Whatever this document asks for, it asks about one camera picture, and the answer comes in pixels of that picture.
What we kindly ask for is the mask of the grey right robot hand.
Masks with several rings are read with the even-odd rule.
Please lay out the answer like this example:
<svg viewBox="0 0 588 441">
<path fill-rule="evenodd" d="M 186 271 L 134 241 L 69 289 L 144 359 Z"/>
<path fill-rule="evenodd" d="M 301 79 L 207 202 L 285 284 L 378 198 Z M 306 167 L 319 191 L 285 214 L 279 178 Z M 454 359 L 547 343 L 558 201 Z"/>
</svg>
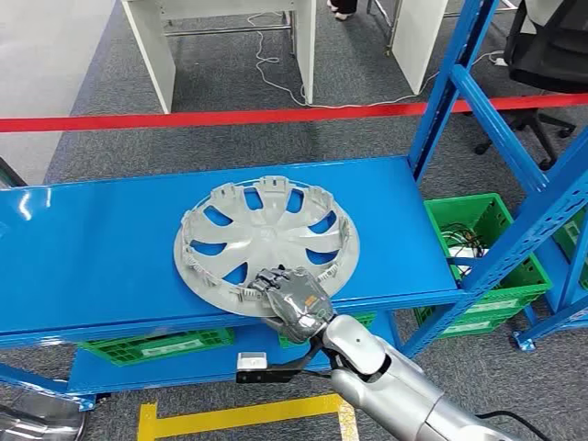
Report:
<svg viewBox="0 0 588 441">
<path fill-rule="evenodd" d="M 328 294 L 301 266 L 263 269 L 248 287 L 260 293 L 273 311 L 264 323 L 294 343 L 309 340 L 335 316 Z"/>
</svg>

